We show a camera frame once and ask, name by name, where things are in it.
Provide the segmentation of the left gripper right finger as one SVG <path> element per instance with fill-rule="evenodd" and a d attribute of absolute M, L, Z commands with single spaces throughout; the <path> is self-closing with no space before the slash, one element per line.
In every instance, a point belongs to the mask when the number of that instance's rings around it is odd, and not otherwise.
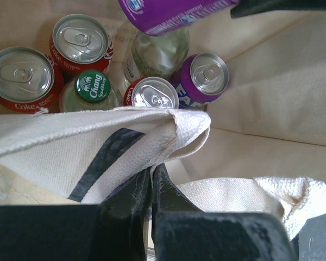
<path fill-rule="evenodd" d="M 164 164 L 152 177 L 157 260 L 297 260 L 279 220 L 265 213 L 207 213 L 172 183 Z"/>

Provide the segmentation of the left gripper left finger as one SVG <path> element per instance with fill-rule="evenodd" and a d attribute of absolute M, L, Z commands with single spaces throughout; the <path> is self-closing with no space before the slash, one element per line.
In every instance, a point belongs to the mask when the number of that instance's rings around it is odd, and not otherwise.
<path fill-rule="evenodd" d="M 0 260 L 146 260 L 149 170 L 101 204 L 0 206 Z"/>

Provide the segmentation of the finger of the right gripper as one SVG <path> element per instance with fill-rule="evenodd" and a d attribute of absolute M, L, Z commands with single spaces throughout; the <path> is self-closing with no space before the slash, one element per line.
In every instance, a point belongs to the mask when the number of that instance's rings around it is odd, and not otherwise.
<path fill-rule="evenodd" d="M 326 214 L 309 219 L 292 243 L 299 261 L 326 261 Z"/>
<path fill-rule="evenodd" d="M 326 11 L 326 0 L 246 0 L 230 11 L 231 18 L 240 18 L 269 11 Z"/>

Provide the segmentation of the purple soda can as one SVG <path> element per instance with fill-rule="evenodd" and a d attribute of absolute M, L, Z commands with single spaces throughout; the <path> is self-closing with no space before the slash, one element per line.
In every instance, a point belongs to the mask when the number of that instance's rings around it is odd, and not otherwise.
<path fill-rule="evenodd" d="M 119 0 L 128 20 L 141 32 L 159 36 L 189 26 L 240 1 Z"/>
<path fill-rule="evenodd" d="M 170 78 L 178 94 L 180 108 L 199 108 L 217 100 L 227 88 L 229 72 L 216 54 L 188 57 Z"/>

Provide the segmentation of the glass soda bottle front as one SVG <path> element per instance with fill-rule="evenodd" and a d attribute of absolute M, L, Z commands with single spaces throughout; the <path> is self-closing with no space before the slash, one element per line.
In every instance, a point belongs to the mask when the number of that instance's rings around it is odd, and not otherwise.
<path fill-rule="evenodd" d="M 162 36 L 138 32 L 123 68 L 125 84 L 146 77 L 170 79 L 181 68 L 189 48 L 189 27 Z"/>

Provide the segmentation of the glass soda bottle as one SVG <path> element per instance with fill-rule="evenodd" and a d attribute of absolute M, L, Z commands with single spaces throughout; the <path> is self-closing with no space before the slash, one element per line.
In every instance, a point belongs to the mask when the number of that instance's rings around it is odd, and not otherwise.
<path fill-rule="evenodd" d="M 138 32 L 123 68 L 125 84 L 146 77 L 170 79 L 181 68 L 189 48 L 189 27 L 162 36 Z"/>
<path fill-rule="evenodd" d="M 71 79 L 59 98 L 62 113 L 86 110 L 111 110 L 122 105 L 122 98 L 101 71 L 86 70 Z"/>

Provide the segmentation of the red cola can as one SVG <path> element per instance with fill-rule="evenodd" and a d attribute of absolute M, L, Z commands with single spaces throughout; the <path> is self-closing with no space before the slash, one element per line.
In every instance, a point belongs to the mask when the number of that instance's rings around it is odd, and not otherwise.
<path fill-rule="evenodd" d="M 72 76 L 85 70 L 105 72 L 114 53 L 104 27 L 84 14 L 66 15 L 57 21 L 49 38 L 49 50 L 59 67 Z"/>
<path fill-rule="evenodd" d="M 140 78 L 132 82 L 123 98 L 124 106 L 178 109 L 178 94 L 173 85 L 160 77 Z"/>
<path fill-rule="evenodd" d="M 52 57 L 28 47 L 0 51 L 0 105 L 15 113 L 58 113 L 64 78 Z"/>

